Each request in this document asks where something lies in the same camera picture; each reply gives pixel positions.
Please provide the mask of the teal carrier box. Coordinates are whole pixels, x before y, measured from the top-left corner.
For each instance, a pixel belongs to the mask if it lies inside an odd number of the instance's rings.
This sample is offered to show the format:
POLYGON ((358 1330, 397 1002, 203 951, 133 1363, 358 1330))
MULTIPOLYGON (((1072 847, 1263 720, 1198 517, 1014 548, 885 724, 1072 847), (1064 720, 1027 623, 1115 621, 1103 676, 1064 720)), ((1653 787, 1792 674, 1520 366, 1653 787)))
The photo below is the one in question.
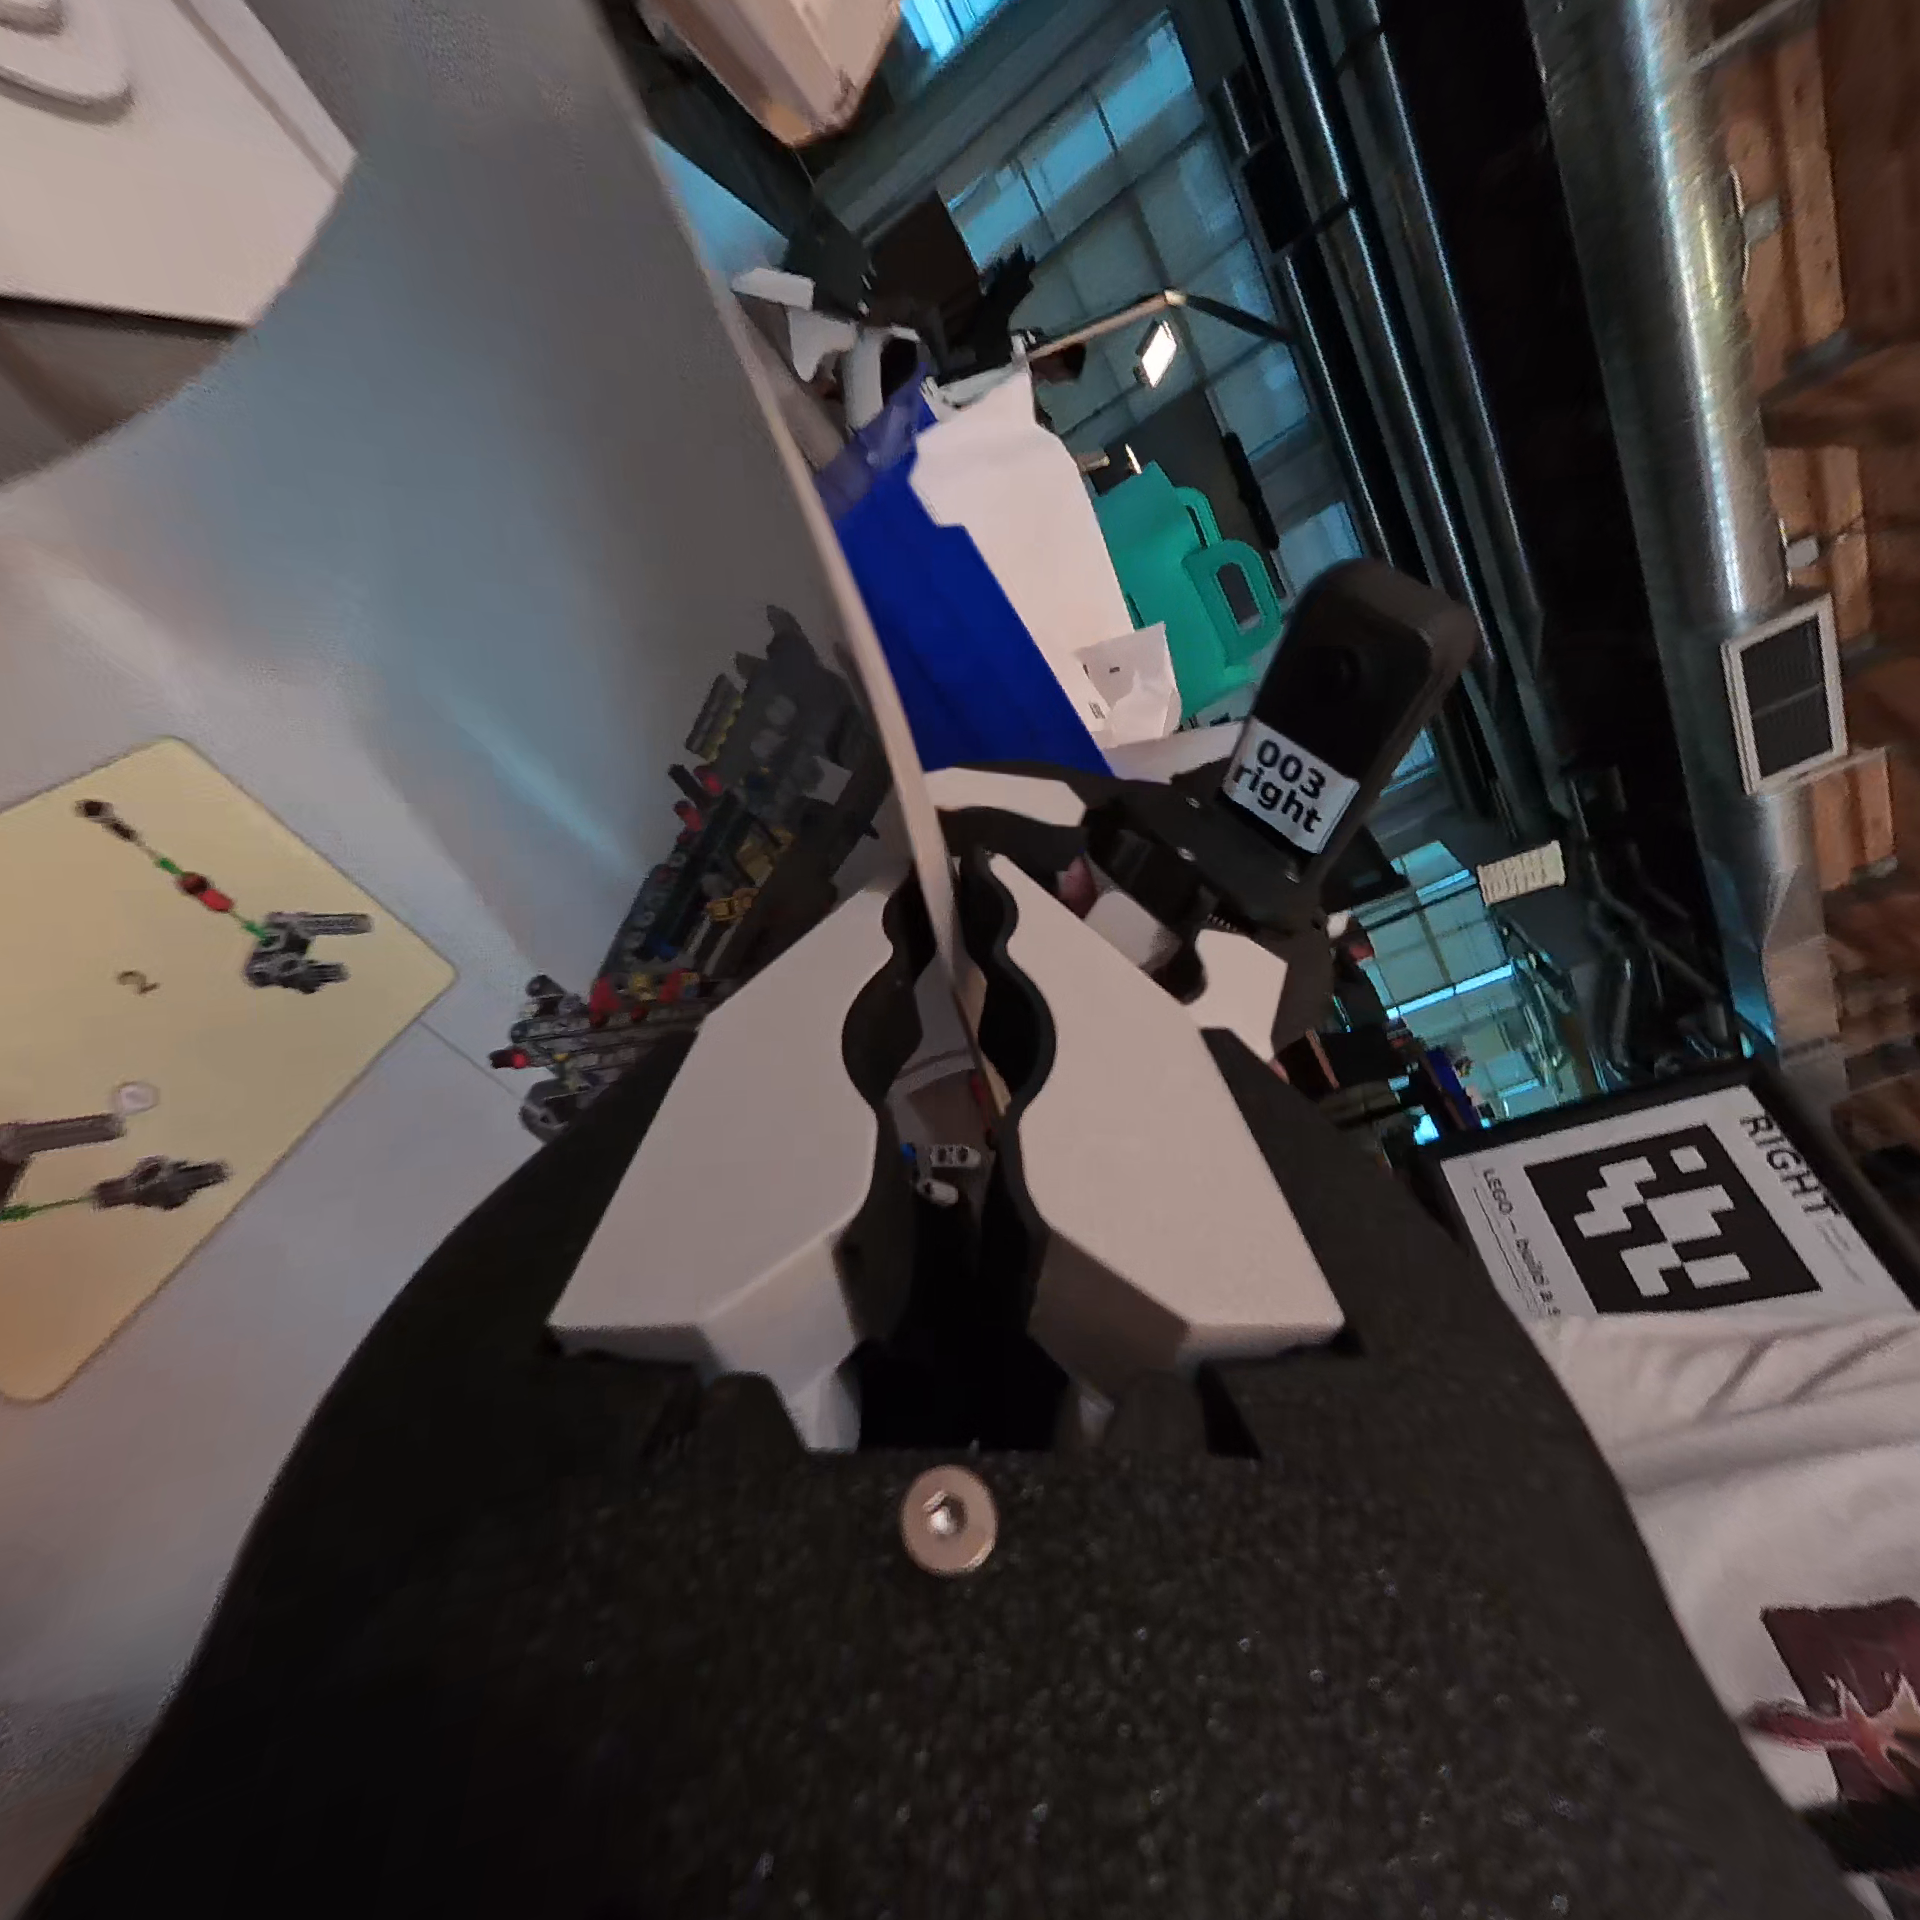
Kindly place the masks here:
POLYGON ((1287 623, 1263 552, 1222 534, 1206 495, 1159 464, 1098 494, 1094 519, 1134 626, 1164 629, 1182 720, 1250 696, 1287 623))

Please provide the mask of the white vent grille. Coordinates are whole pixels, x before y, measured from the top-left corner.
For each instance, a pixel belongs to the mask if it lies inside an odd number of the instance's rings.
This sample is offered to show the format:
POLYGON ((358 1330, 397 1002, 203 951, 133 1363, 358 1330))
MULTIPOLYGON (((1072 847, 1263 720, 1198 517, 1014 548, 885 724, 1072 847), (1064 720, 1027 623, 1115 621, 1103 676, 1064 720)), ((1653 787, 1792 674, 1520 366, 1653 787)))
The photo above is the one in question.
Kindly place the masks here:
POLYGON ((1749 798, 1783 790, 1847 758, 1851 742, 1829 595, 1803 596, 1728 637, 1719 656, 1749 798))

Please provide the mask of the lego instruction sheet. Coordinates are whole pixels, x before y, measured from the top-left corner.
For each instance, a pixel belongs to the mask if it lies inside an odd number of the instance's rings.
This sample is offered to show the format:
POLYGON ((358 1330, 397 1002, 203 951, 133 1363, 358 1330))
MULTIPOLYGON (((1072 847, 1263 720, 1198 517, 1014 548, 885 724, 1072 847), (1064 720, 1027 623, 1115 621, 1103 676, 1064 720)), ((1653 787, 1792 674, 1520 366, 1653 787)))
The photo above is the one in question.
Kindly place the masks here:
POLYGON ((156 1725, 351 1350, 534 1149, 487 1067, 592 964, 666 758, 846 566, 597 5, 254 5, 351 144, 203 380, 4 491, 4 800, 157 735, 458 976, 51 1399, 4 1408, 4 1911, 156 1725))

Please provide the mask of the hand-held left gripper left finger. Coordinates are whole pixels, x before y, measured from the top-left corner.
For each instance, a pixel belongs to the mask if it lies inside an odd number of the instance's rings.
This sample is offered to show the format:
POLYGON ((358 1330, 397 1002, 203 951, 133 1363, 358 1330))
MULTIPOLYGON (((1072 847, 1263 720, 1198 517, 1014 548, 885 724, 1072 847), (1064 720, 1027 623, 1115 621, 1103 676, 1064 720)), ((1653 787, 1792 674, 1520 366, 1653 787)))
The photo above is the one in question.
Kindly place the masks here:
POLYGON ((757 1375, 804 1445, 856 1440, 852 1356, 906 1303, 859 1242, 919 979, 922 890, 869 884, 701 1024, 548 1314, 564 1352, 757 1375))

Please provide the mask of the blue plastic bin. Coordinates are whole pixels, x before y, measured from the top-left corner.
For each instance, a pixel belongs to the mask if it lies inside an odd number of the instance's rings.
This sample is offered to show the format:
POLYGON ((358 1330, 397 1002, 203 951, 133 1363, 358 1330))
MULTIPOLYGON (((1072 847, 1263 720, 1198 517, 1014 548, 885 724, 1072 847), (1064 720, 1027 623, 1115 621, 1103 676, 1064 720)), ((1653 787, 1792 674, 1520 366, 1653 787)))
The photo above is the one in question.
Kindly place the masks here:
POLYGON ((856 432, 818 472, 828 519, 928 772, 1110 766, 970 533, 940 525, 910 483, 916 432, 856 432))

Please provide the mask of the framed marker tag sign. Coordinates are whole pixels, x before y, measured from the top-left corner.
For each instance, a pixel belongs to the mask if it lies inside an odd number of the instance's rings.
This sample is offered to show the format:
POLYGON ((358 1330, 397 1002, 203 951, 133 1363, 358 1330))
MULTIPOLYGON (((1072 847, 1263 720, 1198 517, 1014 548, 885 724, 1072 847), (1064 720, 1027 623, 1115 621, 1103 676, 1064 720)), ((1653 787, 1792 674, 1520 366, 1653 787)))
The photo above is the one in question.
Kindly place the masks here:
POLYGON ((1420 1194, 1526 1325, 1915 1314, 1915 1245, 1757 1060, 1424 1144, 1420 1194))

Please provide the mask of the crumpled white paper bag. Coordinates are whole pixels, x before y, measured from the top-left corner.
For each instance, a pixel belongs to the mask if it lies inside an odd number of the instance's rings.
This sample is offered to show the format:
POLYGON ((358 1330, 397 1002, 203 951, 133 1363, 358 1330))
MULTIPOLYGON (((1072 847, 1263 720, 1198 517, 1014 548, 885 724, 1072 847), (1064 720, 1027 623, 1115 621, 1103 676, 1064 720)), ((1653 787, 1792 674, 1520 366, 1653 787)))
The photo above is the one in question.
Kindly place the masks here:
POLYGON ((1172 735, 1182 694, 1166 629, 1131 611, 1067 446, 1037 420, 1027 367, 925 382, 912 490, 959 527, 1101 749, 1172 735))

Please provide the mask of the silver ventilation duct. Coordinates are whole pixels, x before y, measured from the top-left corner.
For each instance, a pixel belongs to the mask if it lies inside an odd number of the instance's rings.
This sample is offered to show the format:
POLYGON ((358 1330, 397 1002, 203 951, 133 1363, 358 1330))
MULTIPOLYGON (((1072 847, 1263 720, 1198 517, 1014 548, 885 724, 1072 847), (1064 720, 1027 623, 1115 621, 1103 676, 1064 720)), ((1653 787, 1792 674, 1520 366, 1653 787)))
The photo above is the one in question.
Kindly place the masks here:
POLYGON ((1741 790, 1720 672, 1728 637, 1803 595, 1768 495, 1706 6, 1530 2, 1526 29, 1735 1012, 1780 1067, 1837 1072, 1812 776, 1741 790))

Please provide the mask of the person's torso in white shirt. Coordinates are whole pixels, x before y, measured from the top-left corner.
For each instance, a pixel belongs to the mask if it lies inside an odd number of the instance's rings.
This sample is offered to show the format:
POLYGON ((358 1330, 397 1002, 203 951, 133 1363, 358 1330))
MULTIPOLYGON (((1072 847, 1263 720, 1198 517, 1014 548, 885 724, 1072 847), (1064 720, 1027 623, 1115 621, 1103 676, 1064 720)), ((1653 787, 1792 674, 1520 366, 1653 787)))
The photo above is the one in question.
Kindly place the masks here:
POLYGON ((1749 1752, 1869 1915, 1915 1915, 1915 1312, 1560 1316, 1530 1334, 1749 1752))

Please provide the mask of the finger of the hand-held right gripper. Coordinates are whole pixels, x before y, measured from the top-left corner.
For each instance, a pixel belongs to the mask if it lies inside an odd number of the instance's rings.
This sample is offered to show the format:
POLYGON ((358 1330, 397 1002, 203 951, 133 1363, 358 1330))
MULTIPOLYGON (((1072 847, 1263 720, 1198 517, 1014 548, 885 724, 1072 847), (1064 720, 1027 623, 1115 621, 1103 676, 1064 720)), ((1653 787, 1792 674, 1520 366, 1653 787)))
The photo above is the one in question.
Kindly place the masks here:
POLYGON ((925 788, 956 866, 1007 856, 1021 872, 1067 872, 1087 851, 1093 803, 1053 772, 950 766, 925 788))
POLYGON ((1256 1058, 1275 1058, 1275 1031, 1290 983, 1290 959, 1226 927, 1203 927, 1192 939, 1203 968, 1190 1020, 1204 1034, 1228 1034, 1256 1058))

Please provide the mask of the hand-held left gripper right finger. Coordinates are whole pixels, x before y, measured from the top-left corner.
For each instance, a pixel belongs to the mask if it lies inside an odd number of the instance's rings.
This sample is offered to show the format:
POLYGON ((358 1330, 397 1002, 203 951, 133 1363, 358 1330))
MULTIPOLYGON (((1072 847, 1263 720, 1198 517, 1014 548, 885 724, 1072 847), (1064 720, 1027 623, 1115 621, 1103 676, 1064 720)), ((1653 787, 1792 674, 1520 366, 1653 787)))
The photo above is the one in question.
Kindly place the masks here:
POLYGON ((1347 1316, 1215 1053, 1261 1093, 1272 1058, 1199 1031, 1013 861, 967 861, 959 907, 1027 1333, 1107 1403, 1330 1344, 1347 1316))

